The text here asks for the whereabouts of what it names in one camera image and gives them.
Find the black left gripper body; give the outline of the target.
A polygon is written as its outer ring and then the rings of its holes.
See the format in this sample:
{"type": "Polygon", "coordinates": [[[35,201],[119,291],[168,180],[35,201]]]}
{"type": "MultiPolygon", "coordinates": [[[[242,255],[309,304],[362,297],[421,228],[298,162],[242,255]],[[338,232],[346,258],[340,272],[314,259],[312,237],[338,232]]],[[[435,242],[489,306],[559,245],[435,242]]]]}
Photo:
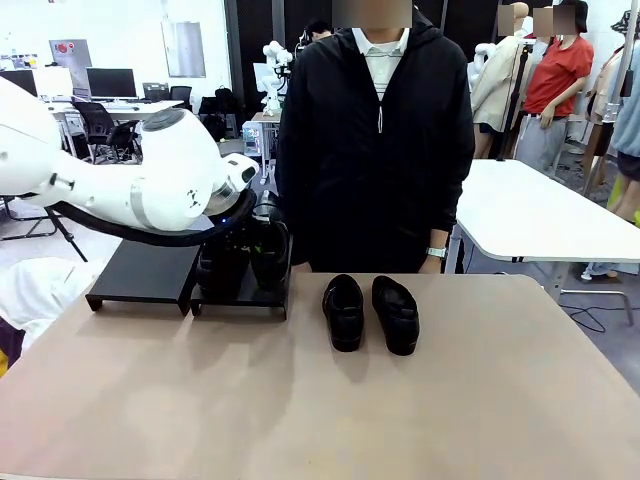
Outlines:
{"type": "Polygon", "coordinates": [[[267,226],[280,221],[281,210],[278,194],[272,190],[263,190],[257,195],[251,216],[231,229],[225,240],[229,245],[253,245],[267,226]]]}

